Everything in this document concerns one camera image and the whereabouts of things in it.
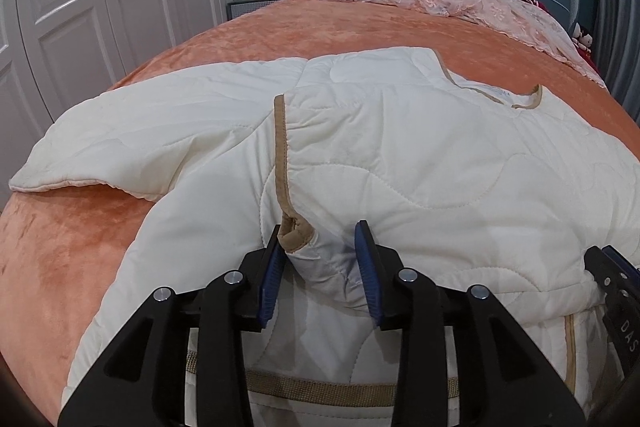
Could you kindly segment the cream quilted jacket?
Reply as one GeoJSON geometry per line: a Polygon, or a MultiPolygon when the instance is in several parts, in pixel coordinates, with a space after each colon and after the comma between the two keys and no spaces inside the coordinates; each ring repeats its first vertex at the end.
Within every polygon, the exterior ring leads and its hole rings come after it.
{"type": "Polygon", "coordinates": [[[438,285],[487,286],[593,410],[620,380],[585,251],[639,259],[639,161],[544,87],[466,80],[430,49],[220,63],[63,114],[11,180],[21,194],[107,185],[152,207],[82,333],[65,399],[155,288],[194,291],[278,233],[290,271],[248,337],[262,425],[383,426],[390,409],[282,398],[377,395],[399,340],[378,333],[355,227],[438,285]]]}

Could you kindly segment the orange plush bed blanket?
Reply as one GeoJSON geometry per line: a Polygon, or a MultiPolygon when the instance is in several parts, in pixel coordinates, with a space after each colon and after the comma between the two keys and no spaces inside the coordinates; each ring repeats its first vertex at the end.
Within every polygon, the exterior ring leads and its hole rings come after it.
{"type": "MultiPolygon", "coordinates": [[[[372,3],[285,0],[202,32],[129,76],[215,62],[316,57],[389,46],[436,50],[465,78],[518,93],[549,88],[589,124],[638,150],[639,129],[597,83],[490,28],[372,3]]],[[[56,421],[81,335],[150,204],[104,185],[16,193],[1,216],[1,352],[37,410],[56,421]]]]}

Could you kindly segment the red plush toys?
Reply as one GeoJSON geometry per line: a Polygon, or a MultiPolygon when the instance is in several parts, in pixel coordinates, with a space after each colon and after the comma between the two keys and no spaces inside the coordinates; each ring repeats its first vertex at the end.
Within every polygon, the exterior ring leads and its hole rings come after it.
{"type": "MultiPolygon", "coordinates": [[[[538,0],[523,1],[535,5],[537,8],[550,14],[550,11],[546,8],[546,6],[538,0]]],[[[572,43],[574,43],[574,47],[576,48],[577,53],[597,74],[599,74],[599,69],[592,59],[591,47],[593,44],[593,36],[590,35],[590,33],[586,31],[585,28],[575,22],[572,26],[570,26],[570,38],[572,39],[572,43]]]]}

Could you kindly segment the grey striped curtain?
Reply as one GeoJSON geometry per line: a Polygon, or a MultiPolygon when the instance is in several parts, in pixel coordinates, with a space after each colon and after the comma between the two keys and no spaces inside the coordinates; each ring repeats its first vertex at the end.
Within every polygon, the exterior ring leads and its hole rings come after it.
{"type": "Polygon", "coordinates": [[[639,119],[639,0],[598,0],[594,61],[632,120],[639,119]]]}

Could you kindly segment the blue bedside table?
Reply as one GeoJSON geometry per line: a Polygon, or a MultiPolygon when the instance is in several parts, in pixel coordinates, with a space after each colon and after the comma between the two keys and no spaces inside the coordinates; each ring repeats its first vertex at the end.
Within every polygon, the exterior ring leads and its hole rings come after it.
{"type": "Polygon", "coordinates": [[[227,20],[234,20],[278,1],[281,0],[236,0],[228,2],[226,5],[227,20]]]}

